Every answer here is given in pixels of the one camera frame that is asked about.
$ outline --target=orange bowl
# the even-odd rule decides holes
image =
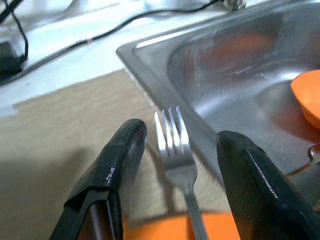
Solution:
[[[320,129],[320,70],[307,71],[297,76],[291,83],[291,89],[305,119]]]
[[[203,213],[202,219],[210,240],[240,240],[231,214]],[[124,231],[124,240],[195,240],[186,214],[155,220],[130,231]]]

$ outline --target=stainless steel sink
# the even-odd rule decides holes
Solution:
[[[117,53],[160,108],[181,106],[193,147],[220,180],[221,130],[250,137],[284,174],[307,163],[308,148],[320,143],[290,88],[297,75],[320,69],[318,0],[262,3]],[[290,180],[316,203],[320,167]]]

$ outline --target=fork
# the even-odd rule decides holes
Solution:
[[[162,110],[161,115],[165,135],[157,112],[154,114],[154,120],[164,174],[169,182],[181,189],[184,195],[195,238],[197,240],[208,240],[194,194],[194,184],[198,170],[192,157],[189,137],[181,111],[178,106],[174,111],[170,107],[168,111]]]

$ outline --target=beige countertop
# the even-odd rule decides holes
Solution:
[[[18,114],[0,118],[0,239],[48,239],[75,181],[130,118],[145,121],[148,143],[128,203],[129,221],[135,225],[186,210],[182,194],[162,172],[155,109],[124,71],[14,108]],[[201,209],[229,212],[222,187],[197,164],[195,192]]]

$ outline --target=orange plate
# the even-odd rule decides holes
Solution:
[[[210,240],[240,240],[231,214],[203,213]],[[124,232],[124,240],[195,240],[187,215],[156,220]]]

